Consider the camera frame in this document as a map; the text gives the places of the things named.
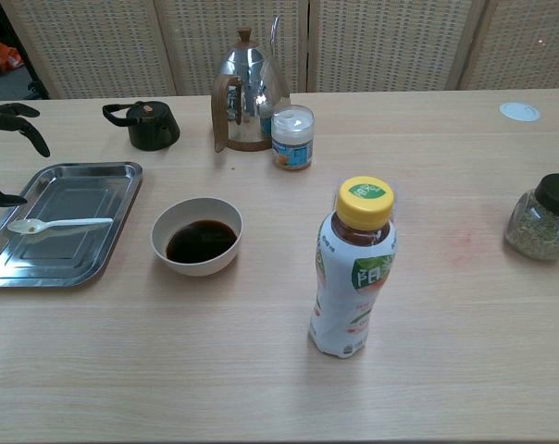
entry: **yellow bottle cap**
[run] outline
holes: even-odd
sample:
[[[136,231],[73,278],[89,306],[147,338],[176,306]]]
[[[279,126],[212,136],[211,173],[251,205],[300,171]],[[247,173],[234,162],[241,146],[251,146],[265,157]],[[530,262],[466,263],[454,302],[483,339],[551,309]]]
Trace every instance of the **yellow bottle cap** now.
[[[373,231],[387,225],[393,205],[394,192],[386,182],[356,176],[340,186],[335,211],[348,227]]]

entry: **white ceramic bowl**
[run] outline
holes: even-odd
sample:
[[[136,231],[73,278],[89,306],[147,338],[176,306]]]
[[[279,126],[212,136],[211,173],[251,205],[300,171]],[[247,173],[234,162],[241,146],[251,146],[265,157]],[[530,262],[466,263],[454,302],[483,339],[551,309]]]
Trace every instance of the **white ceramic bowl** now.
[[[209,261],[181,264],[167,259],[170,238],[181,228],[198,220],[217,220],[226,224],[236,234],[236,241],[227,251]],[[158,217],[152,226],[152,248],[156,256],[170,269],[187,276],[207,276],[228,265],[236,253],[242,237],[242,217],[232,204],[215,197],[196,197],[175,203]]]

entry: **black robotic claw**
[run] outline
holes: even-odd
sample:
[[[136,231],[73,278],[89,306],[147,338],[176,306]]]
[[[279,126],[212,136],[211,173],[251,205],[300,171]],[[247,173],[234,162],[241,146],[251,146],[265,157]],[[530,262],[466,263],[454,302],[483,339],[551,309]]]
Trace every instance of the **black robotic claw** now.
[[[49,148],[41,136],[41,133],[29,123],[28,120],[18,117],[38,117],[39,111],[24,104],[4,104],[0,105],[0,130],[18,131],[29,139],[37,153],[43,157],[49,157]],[[0,206],[16,206],[25,204],[27,201],[23,197],[11,194],[3,194],[0,191]]]

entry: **kettle lid knob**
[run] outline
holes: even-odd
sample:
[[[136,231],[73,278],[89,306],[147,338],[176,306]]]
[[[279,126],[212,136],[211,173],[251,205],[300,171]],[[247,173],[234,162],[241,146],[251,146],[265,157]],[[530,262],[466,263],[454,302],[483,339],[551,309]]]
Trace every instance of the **kettle lid knob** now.
[[[249,43],[249,40],[251,40],[251,27],[241,26],[239,28],[239,36],[241,37],[241,42]]]

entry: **orange object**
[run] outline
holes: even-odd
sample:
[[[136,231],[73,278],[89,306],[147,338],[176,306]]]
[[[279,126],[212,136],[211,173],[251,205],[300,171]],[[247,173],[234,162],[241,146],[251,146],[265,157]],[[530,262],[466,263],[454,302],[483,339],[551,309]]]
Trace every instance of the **orange object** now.
[[[11,71],[24,65],[17,48],[0,42],[0,69],[2,72]]]

